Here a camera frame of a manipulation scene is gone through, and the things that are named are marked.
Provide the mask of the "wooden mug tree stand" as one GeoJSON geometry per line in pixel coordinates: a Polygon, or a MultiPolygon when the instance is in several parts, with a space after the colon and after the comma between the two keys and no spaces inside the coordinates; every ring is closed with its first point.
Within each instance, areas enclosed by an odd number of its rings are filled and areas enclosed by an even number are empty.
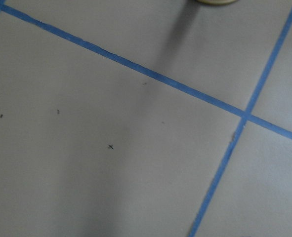
{"type": "Polygon", "coordinates": [[[197,2],[206,4],[206,5],[214,5],[214,6],[221,6],[221,5],[228,5],[236,2],[237,0],[197,0],[197,2]]]}

